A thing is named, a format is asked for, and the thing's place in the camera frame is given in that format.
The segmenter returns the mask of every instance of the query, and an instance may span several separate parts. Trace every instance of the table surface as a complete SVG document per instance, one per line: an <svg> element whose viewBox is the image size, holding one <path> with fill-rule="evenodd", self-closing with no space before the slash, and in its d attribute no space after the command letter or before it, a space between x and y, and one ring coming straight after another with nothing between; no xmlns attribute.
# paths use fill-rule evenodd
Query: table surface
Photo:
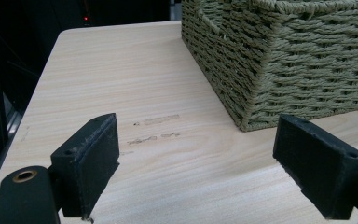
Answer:
<svg viewBox="0 0 358 224"><path fill-rule="evenodd" d="M179 21L63 32L0 182L22 167L49 167L50 154L83 124L113 112L121 164L91 214L95 223L326 222L272 158L276 129L234 125ZM313 122L358 148L358 111ZM330 222L357 223L358 211Z"/></svg>

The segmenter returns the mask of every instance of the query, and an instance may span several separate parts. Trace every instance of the wicker basket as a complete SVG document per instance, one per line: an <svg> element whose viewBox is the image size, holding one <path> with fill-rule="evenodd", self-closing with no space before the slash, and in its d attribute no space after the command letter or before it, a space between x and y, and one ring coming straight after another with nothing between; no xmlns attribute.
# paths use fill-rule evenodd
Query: wicker basket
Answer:
<svg viewBox="0 0 358 224"><path fill-rule="evenodd" d="M358 0L184 0L182 35L245 132L358 110Z"/></svg>

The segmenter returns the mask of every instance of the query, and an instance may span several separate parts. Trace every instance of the green woven basket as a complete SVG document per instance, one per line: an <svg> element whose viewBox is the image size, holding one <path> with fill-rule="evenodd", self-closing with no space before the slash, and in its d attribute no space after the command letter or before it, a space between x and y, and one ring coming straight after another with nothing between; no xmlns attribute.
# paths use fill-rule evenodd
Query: green woven basket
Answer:
<svg viewBox="0 0 358 224"><path fill-rule="evenodd" d="M358 0L184 0L182 35L243 131L358 110Z"/></svg>

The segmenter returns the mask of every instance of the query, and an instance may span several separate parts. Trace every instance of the basket rim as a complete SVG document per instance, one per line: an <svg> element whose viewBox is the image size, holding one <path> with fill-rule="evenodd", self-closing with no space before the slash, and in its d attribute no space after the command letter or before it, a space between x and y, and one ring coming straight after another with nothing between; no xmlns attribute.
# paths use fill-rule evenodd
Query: basket rim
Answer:
<svg viewBox="0 0 358 224"><path fill-rule="evenodd" d="M280 0L232 0L232 4L247 4L250 7L260 7L262 9L279 12L282 14L301 14L315 12L329 13L342 10L358 9L358 0L338 0L320 2L288 2Z"/></svg>

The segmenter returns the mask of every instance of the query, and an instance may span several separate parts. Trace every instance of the scratch mark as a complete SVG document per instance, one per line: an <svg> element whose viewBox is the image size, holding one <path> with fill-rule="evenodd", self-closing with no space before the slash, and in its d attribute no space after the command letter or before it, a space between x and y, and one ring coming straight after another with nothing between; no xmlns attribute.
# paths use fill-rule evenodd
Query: scratch mark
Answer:
<svg viewBox="0 0 358 224"><path fill-rule="evenodd" d="M180 135L179 133L165 133L165 134L162 134L161 137L165 137L165 138L171 137L171 136L177 137L179 135Z"/></svg>
<svg viewBox="0 0 358 224"><path fill-rule="evenodd" d="M179 115L170 115L167 117L162 117L162 118L156 118L156 119L146 119L144 120L145 125L151 125L151 124L158 124L158 123L162 123L171 119L179 119L180 116Z"/></svg>
<svg viewBox="0 0 358 224"><path fill-rule="evenodd" d="M27 138L27 136L28 136L28 130L30 129L30 126L27 126L25 129L27 130L27 132L24 134L24 136L22 137L22 139L20 140L20 142L25 141L25 138Z"/></svg>
<svg viewBox="0 0 358 224"><path fill-rule="evenodd" d="M125 156L125 155L132 154L132 153L133 153L133 151L120 152L120 156Z"/></svg>
<svg viewBox="0 0 358 224"><path fill-rule="evenodd" d="M129 145L132 145L132 144L140 144L140 143L143 143L143 142L146 142L146 141L155 141L157 140L157 137L156 136L151 136L151 137L148 137L148 138L145 138L145 139L140 139L140 138L137 138L133 141L130 141L130 142L127 142Z"/></svg>
<svg viewBox="0 0 358 224"><path fill-rule="evenodd" d="M27 138L27 135L28 135L28 131L25 133L25 135L22 137L22 139L20 140L20 142L23 142L25 141L25 138Z"/></svg>

